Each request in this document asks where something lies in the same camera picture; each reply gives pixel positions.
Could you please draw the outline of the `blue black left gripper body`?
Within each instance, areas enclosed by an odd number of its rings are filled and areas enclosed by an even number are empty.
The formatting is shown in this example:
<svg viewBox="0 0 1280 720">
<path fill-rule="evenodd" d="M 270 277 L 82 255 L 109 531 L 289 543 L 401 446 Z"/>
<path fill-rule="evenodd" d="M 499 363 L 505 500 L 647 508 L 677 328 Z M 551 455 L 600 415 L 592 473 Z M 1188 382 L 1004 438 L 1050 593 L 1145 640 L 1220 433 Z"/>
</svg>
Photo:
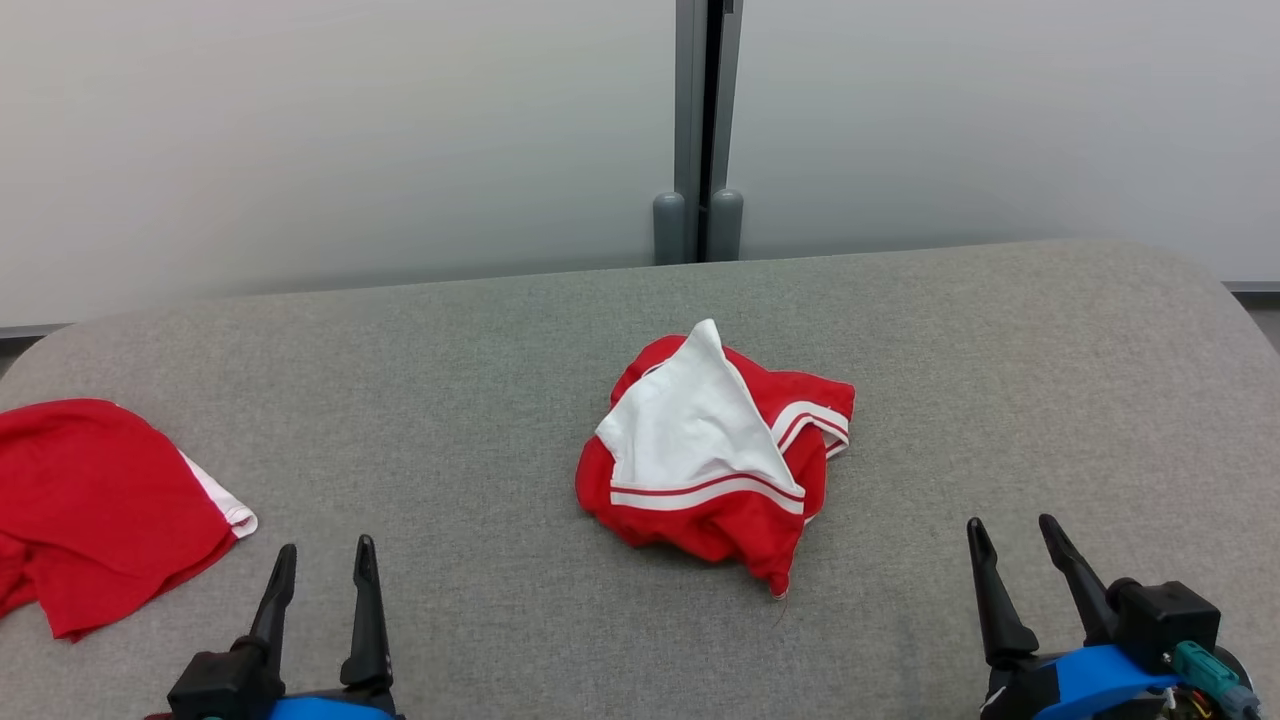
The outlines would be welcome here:
<svg viewBox="0 0 1280 720">
<path fill-rule="evenodd" d="M 274 705 L 268 717 L 271 720 L 406 719 L 397 711 L 390 689 L 383 685 L 346 687 L 285 696 Z"/>
</svg>

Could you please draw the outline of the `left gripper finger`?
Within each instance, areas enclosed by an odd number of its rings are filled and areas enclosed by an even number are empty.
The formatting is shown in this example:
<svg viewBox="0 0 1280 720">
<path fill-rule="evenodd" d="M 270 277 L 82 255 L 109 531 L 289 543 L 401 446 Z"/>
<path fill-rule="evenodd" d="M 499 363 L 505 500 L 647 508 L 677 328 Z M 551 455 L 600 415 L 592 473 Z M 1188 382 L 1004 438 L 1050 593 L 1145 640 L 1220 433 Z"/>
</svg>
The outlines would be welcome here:
<svg viewBox="0 0 1280 720">
<path fill-rule="evenodd" d="M 280 660 L 285 611 L 294 597 L 297 560 L 296 544 L 280 547 L 248 633 L 248 638 L 262 651 L 265 662 Z"/>
<path fill-rule="evenodd" d="M 393 685 L 393 670 L 387 615 L 376 546 L 369 534 L 362 534 L 357 541 L 353 584 L 353 625 L 349 655 L 340 666 L 340 683 L 347 691 L 389 691 Z"/>
</svg>

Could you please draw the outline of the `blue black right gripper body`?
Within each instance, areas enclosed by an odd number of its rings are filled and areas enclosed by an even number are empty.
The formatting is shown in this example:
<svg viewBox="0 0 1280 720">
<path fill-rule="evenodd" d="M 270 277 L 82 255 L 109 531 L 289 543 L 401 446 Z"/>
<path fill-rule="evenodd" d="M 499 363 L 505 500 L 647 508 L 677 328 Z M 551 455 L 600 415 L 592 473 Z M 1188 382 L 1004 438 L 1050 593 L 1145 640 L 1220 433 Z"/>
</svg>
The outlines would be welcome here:
<svg viewBox="0 0 1280 720">
<path fill-rule="evenodd" d="M 1123 651 L 1102 644 L 1036 655 L 1037 647 L 997 647 L 989 655 L 989 693 L 982 719 L 1092 719 L 1153 691 L 1183 683 L 1171 673 L 1148 673 Z"/>
</svg>

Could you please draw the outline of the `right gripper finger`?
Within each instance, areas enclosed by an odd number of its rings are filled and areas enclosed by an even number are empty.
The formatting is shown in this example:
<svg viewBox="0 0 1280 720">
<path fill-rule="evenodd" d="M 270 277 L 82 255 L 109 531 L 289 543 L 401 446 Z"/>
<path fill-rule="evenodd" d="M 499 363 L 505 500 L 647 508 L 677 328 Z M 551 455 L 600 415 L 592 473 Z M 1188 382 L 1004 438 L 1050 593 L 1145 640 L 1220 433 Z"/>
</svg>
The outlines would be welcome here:
<svg viewBox="0 0 1280 720">
<path fill-rule="evenodd" d="M 1051 562 L 1068 583 L 1085 632 L 1084 646 L 1112 644 L 1117 615 L 1108 605 L 1106 587 L 1053 515 L 1041 514 L 1038 524 Z"/>
<path fill-rule="evenodd" d="M 1014 607 L 998 573 L 998 553 L 979 518 L 966 521 L 966 542 L 986 664 L 991 669 L 1019 667 L 1036 657 L 1038 638 Z"/>
</svg>

